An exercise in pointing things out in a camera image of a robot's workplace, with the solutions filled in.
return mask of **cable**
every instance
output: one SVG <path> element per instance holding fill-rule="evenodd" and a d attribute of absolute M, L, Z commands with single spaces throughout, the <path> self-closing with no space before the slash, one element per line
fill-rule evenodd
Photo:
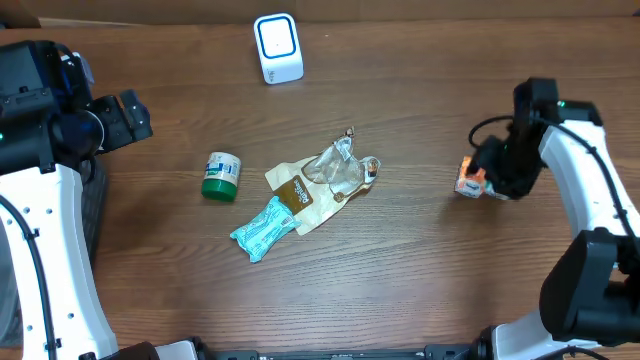
<path fill-rule="evenodd" d="M 502 115 L 502 116 L 496 116 L 496 117 L 488 118 L 487 120 L 481 121 L 476 126 L 474 126 L 471 129 L 471 131 L 469 131 L 469 144 L 471 144 L 471 146 L 473 146 L 476 149 L 479 148 L 480 145 L 478 145 L 475 142 L 473 142 L 473 135 L 475 135 L 476 131 L 480 130 L 480 128 L 482 128 L 482 127 L 484 127 L 486 125 L 489 125 L 489 124 L 497 122 L 497 121 L 502 121 L 502 120 L 513 120 L 513 116 L 512 115 Z"/>
<path fill-rule="evenodd" d="M 591 146 L 585 139 L 581 138 L 578 134 L 573 131 L 567 129 L 566 127 L 556 124 L 552 121 L 545 120 L 542 118 L 532 117 L 531 120 L 545 124 L 547 126 L 554 127 L 563 133 L 569 135 L 573 140 L 577 141 L 580 145 L 584 146 L 585 149 L 595 158 L 598 166 L 600 167 L 600 171 L 602 172 L 602 176 L 604 177 L 605 182 L 607 183 L 607 187 L 609 188 L 609 193 L 611 194 L 611 200 L 613 200 L 613 207 L 616 209 L 616 213 L 618 214 L 618 218 L 622 223 L 622 227 L 624 231 L 627 233 L 627 236 L 631 238 L 633 241 L 633 245 L 636 249 L 636 253 L 640 254 L 640 248 L 638 244 L 638 239 L 631 228 L 631 224 L 629 223 L 629 218 L 627 217 L 627 211 L 622 207 L 622 202 L 620 201 L 620 196 L 618 195 L 618 191 L 616 190 L 615 182 L 613 181 L 613 177 L 611 177 L 611 173 L 607 168 L 607 165 L 598 154 L 598 150 L 595 146 Z"/>
<path fill-rule="evenodd" d="M 24 235 L 27 244 L 29 245 L 29 251 L 31 252 L 31 258 L 33 259 L 33 266 L 36 269 L 36 277 L 38 279 L 38 288 L 40 290 L 40 301 L 42 302 L 42 317 L 44 319 L 44 331 L 47 337 L 47 351 L 49 353 L 49 360 L 56 360 L 56 338 L 53 334 L 53 321 L 51 319 L 51 304 L 49 303 L 49 291 L 47 290 L 47 280 L 44 277 L 44 268 L 42 267 L 42 259 L 40 259 L 40 253 L 38 252 L 38 247 L 36 246 L 35 237 L 37 233 L 32 233 L 31 229 L 29 229 L 29 224 L 24 219 L 20 211 L 13 206 L 5 198 L 0 195 L 0 205 L 4 206 L 5 209 L 13 216 L 13 218 L 20 226 L 22 230 L 22 234 Z"/>
<path fill-rule="evenodd" d="M 588 355 L 594 359 L 598 359 L 598 360 L 609 360 L 609 358 L 602 356 L 600 354 L 598 354 L 597 352 L 593 351 L 593 350 L 589 350 L 589 349 L 583 349 L 583 348 L 579 348 L 577 346 L 567 346 L 566 348 L 562 348 L 560 350 L 554 351 L 552 353 L 548 353 L 546 355 L 543 355 L 539 358 L 536 358 L 535 360 L 552 360 L 552 359 L 557 359 L 558 357 L 561 357 L 563 355 L 569 354 L 571 355 L 571 357 L 576 357 L 576 354 L 585 354 Z"/>

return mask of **green lid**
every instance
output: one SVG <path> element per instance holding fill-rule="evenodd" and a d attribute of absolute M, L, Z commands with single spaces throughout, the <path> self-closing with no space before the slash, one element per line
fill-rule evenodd
<path fill-rule="evenodd" d="M 232 183 L 219 179 L 205 179 L 202 182 L 202 196 L 207 199 L 232 202 L 238 188 Z"/>

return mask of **blue packet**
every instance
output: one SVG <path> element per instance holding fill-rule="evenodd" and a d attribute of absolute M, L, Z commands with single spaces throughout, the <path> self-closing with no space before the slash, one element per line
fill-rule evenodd
<path fill-rule="evenodd" d="M 231 238 L 249 254 L 249 261 L 256 263 L 281 237 L 300 226 L 291 210 L 274 196 L 267 207 L 251 222 L 231 233 Z"/>

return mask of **brown background wall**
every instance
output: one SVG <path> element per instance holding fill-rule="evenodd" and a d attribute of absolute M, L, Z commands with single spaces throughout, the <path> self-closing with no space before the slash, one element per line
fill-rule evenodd
<path fill-rule="evenodd" d="M 22 0 L 22 4 L 39 18 L 138 24 L 248 23 L 275 12 L 288 12 L 301 22 L 630 16 L 640 8 L 637 0 Z"/>

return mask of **wood grain surface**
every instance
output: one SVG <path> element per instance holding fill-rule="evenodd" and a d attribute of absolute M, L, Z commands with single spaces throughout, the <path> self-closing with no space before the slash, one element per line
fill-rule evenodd
<path fill-rule="evenodd" d="M 134 88 L 155 135 L 102 159 L 110 189 L 95 264 L 120 346 L 201 336 L 214 349 L 422 347 L 467 342 L 537 306 L 571 242 L 549 171 L 521 201 L 453 193 L 478 121 L 512 111 L 513 87 L 558 79 L 591 100 L 640 202 L 640 22 L 536 19 L 300 24 L 305 77 L 263 83 L 251 26 L 0 32 L 81 52 L 95 95 Z M 229 233 L 272 194 L 264 173 L 348 126 L 382 169 L 372 190 L 250 264 Z M 483 130 L 504 134 L 500 126 Z M 212 151 L 243 161 L 233 204 L 200 195 Z M 0 352 L 18 359 L 20 350 Z M 637 359 L 640 347 L 603 350 Z"/>

